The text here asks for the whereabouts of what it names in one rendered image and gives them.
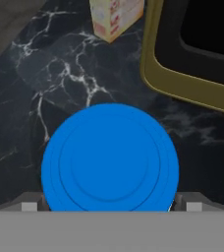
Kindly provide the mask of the blue-lidded jar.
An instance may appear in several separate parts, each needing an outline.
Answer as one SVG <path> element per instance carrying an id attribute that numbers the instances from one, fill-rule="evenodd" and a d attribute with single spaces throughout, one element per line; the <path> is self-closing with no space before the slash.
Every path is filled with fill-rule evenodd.
<path id="1" fill-rule="evenodd" d="M 66 212 L 167 212 L 179 182 L 174 144 L 147 113 L 98 104 L 61 124 L 43 155 L 49 208 Z"/>

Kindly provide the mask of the cream and orange carton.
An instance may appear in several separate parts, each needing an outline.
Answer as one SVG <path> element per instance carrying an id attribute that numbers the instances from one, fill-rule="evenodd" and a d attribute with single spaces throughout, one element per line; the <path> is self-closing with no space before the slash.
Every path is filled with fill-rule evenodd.
<path id="1" fill-rule="evenodd" d="M 93 32 L 113 42 L 143 15 L 144 0 L 89 0 Z"/>

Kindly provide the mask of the brass-rimmed black sink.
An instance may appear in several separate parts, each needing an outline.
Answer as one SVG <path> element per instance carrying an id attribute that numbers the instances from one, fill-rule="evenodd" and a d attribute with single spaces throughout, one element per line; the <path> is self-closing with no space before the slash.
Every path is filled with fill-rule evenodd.
<path id="1" fill-rule="evenodd" d="M 224 0 L 147 0 L 140 74 L 156 92 L 224 112 Z"/>

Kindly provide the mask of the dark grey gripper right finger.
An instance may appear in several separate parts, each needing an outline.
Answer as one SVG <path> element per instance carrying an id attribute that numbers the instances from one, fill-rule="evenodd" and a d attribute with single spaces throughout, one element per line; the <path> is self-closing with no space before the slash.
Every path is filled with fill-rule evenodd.
<path id="1" fill-rule="evenodd" d="M 224 205 L 213 202 L 199 192 L 177 192 L 171 211 L 175 212 L 220 212 Z"/>

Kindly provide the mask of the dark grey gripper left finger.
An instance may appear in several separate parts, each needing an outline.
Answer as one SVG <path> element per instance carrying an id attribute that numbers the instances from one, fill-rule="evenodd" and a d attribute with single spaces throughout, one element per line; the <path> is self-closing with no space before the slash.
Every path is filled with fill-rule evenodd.
<path id="1" fill-rule="evenodd" d="M 43 212 L 48 211 L 44 195 L 41 192 L 25 192 L 15 200 L 0 205 L 4 212 Z"/>

